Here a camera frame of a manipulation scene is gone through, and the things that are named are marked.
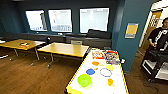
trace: wooden table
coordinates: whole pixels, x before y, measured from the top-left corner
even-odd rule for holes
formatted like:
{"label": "wooden table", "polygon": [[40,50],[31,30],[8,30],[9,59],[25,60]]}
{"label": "wooden table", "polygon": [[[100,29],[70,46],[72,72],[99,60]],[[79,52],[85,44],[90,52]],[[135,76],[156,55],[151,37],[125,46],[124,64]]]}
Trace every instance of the wooden table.
{"label": "wooden table", "polygon": [[[93,59],[91,50],[88,56],[85,58],[68,86],[66,87],[66,93],[68,94],[129,94],[123,75],[121,64],[113,64],[114,70],[111,71],[110,76],[104,76],[101,74],[102,69],[106,70],[105,59]],[[93,61],[99,62],[98,66],[92,64]],[[92,82],[87,87],[82,87],[79,85],[77,79],[81,74],[87,74],[88,69],[95,70],[95,73],[89,75],[92,79]],[[108,85],[108,79],[113,80],[112,86]]]}
{"label": "wooden table", "polygon": [[89,46],[84,46],[84,45],[51,43],[47,46],[44,46],[44,47],[38,49],[38,51],[51,53],[52,61],[47,66],[49,68],[50,64],[54,61],[53,55],[52,55],[53,53],[83,58],[83,56],[85,55],[85,52],[87,51],[88,48],[89,48]]}
{"label": "wooden table", "polygon": [[[28,47],[22,47],[20,45],[21,43],[28,43],[29,46]],[[37,59],[39,60],[39,56],[38,56],[38,53],[37,53],[36,46],[41,45],[43,43],[45,43],[45,42],[18,39],[18,40],[14,40],[14,41],[9,41],[9,42],[5,42],[5,43],[1,43],[0,46],[2,46],[2,47],[8,47],[8,48],[13,48],[17,56],[18,56],[18,53],[17,53],[16,49],[29,50],[31,48],[35,48],[36,56],[37,56]]]}

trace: poster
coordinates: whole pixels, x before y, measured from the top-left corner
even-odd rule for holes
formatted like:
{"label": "poster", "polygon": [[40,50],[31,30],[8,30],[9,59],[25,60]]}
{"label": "poster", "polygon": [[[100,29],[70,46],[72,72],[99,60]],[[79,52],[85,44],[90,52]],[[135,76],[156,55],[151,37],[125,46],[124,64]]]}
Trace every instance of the poster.
{"label": "poster", "polygon": [[138,23],[128,23],[125,38],[135,38],[138,25]]}

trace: window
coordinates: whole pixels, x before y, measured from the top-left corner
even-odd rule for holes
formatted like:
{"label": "window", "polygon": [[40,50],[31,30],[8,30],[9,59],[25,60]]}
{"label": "window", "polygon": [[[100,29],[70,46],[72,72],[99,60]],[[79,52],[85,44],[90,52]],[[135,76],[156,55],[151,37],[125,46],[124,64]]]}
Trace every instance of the window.
{"label": "window", "polygon": [[80,32],[88,29],[107,31],[109,8],[80,9]]}
{"label": "window", "polygon": [[49,10],[51,30],[53,32],[72,32],[71,10]]}
{"label": "window", "polygon": [[29,22],[30,30],[33,31],[47,30],[43,10],[26,11],[26,16]]}

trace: teal wall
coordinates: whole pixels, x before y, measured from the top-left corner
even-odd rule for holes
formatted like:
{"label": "teal wall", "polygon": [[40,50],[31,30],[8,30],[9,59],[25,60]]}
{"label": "teal wall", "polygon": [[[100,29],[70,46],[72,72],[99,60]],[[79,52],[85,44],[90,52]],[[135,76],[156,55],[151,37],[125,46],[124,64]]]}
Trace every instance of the teal wall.
{"label": "teal wall", "polygon": [[[40,33],[57,34],[50,30],[48,10],[69,8],[72,10],[73,33],[79,33],[80,8],[109,7],[108,32],[112,32],[112,49],[117,50],[120,58],[126,60],[122,66],[124,72],[129,72],[152,3],[153,0],[27,0],[23,2],[0,2],[0,33],[2,31],[35,33],[29,29],[25,10],[43,9],[49,30]],[[134,39],[124,38],[128,23],[139,23]]]}
{"label": "teal wall", "polygon": [[15,2],[0,3],[0,19],[7,32],[24,32],[20,13]]}
{"label": "teal wall", "polygon": [[3,32],[5,32],[5,28],[4,28],[4,26],[1,22],[1,19],[0,19],[0,37],[2,37]]}
{"label": "teal wall", "polygon": [[29,25],[26,19],[25,11],[26,10],[40,10],[43,9],[45,11],[45,17],[46,17],[46,24],[47,28],[49,29],[48,32],[39,32],[39,33],[49,33],[49,34],[56,34],[53,33],[50,29],[50,21],[48,16],[48,10],[49,9],[71,9],[72,11],[72,31],[73,33],[80,33],[80,9],[81,8],[110,8],[110,14],[109,14],[109,21],[108,21],[108,32],[112,32],[113,23],[114,23],[114,17],[115,12],[117,9],[117,0],[106,0],[106,2],[102,2],[102,0],[65,0],[64,1],[57,1],[57,0],[50,0],[50,2],[45,2],[45,0],[42,0],[42,2],[37,3],[36,2],[20,2],[19,9],[21,13],[21,18],[23,21],[24,28],[26,32],[33,33],[34,31],[31,31],[29,29]]}
{"label": "teal wall", "polygon": [[[126,60],[126,62],[122,64],[124,72],[130,72],[152,3],[153,0],[125,1],[117,45],[115,45],[120,58]],[[134,39],[125,39],[128,23],[139,23],[137,34]]]}

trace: floor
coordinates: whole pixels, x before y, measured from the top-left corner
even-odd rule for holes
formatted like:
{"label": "floor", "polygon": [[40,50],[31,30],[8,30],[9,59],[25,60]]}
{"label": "floor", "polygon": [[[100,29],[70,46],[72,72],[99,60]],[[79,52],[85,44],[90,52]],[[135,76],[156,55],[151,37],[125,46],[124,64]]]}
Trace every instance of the floor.
{"label": "floor", "polygon": [[[0,94],[64,94],[67,84],[81,64],[78,59],[55,56],[58,61],[48,69],[50,55],[42,54],[40,61],[37,61],[33,52],[19,52],[17,57],[13,49],[0,47],[0,56],[7,54],[8,57],[0,59]],[[137,51],[130,73],[125,74],[129,93],[168,94],[168,85],[148,82],[147,76],[140,70],[143,54],[143,51]]]}
{"label": "floor", "polygon": [[168,94],[168,85],[148,82],[148,77],[140,70],[145,51],[138,49],[130,74],[125,74],[130,94]]}

